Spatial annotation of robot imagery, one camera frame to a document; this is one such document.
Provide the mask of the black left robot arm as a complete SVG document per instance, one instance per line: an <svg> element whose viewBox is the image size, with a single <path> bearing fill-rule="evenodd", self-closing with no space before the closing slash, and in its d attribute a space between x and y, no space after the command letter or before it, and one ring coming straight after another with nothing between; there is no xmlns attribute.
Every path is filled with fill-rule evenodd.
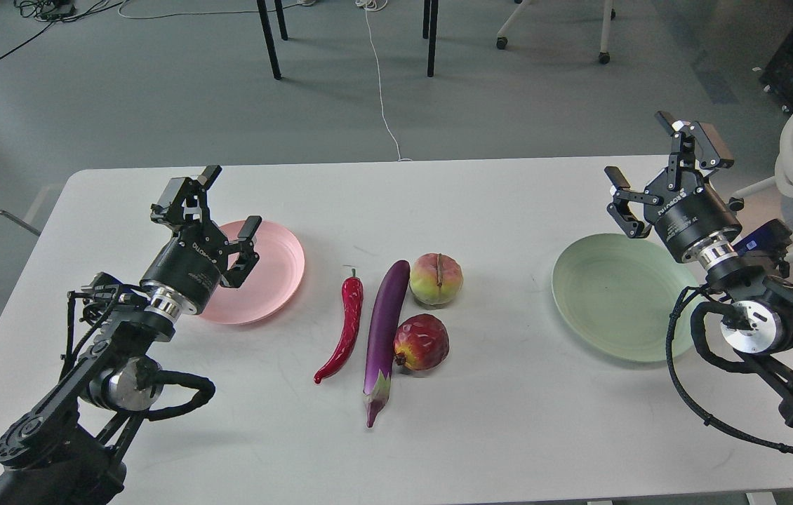
<svg viewBox="0 0 793 505"><path fill-rule="evenodd" d="M201 408L213 398L206 377L163 370L147 355L168 342L184 314L201 314L219 287L238 288L258 264L259 215L235 238L211 220L208 190L221 167L172 179L152 205L152 221L172 236L137 285L98 273L68 294L88 332L67 353L56 386L0 438L0 504L107 504L123 491L124 456L143 422Z"/></svg>

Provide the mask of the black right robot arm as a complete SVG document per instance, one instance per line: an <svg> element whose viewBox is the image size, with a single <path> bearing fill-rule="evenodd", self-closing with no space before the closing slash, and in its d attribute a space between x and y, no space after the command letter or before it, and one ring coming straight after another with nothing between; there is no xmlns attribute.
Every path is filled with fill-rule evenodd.
<svg viewBox="0 0 793 505"><path fill-rule="evenodd" d="M668 163L643 191L632 189L618 167L607 167L613 187L607 211L627 237L655 231L675 262L697 262L707 274L704 284L680 291L669 314L664 352L670 380L707 427L793 455L793 445L754 437L698 405L680 383L672 357L680 316L702 297L689 323L698 355L718 370L765 381L780 396L778 412L793 429L793 284L785 259L791 231L770 220L754 234L759 245L747 244L735 214L742 204L724 202L709 182L734 162L714 126L664 111L656 119L672 140Z"/></svg>

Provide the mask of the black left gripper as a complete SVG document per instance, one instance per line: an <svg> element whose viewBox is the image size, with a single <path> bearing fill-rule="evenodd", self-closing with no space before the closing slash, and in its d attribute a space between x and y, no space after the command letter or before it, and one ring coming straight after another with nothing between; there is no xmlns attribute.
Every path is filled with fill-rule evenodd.
<svg viewBox="0 0 793 505"><path fill-rule="evenodd" d="M255 250L259 215L249 215L233 238L209 226L208 190L221 172L221 166L206 166L195 177L174 177L159 201L150 205L150 220L176 233L146 270L140 287L175 291L191 314L204 312L220 284L240 288L260 259Z"/></svg>

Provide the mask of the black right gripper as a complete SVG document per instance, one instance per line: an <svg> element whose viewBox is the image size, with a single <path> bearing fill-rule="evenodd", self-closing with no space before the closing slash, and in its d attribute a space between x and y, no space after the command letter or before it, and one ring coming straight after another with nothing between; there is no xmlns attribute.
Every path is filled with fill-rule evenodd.
<svg viewBox="0 0 793 505"><path fill-rule="evenodd" d="M654 213L652 224L646 224L629 205L659 206L663 197L631 191L621 170L606 166L604 172L612 184L607 211L628 238L646 238L653 226L674 261L692 262L695 253L691 250L697 243L713 234L730 241L742 232L736 214L709 184L714 173L731 168L735 160L713 124L676 119L666 111L654 117L672 138L667 166L654 180L654 189L678 194Z"/></svg>

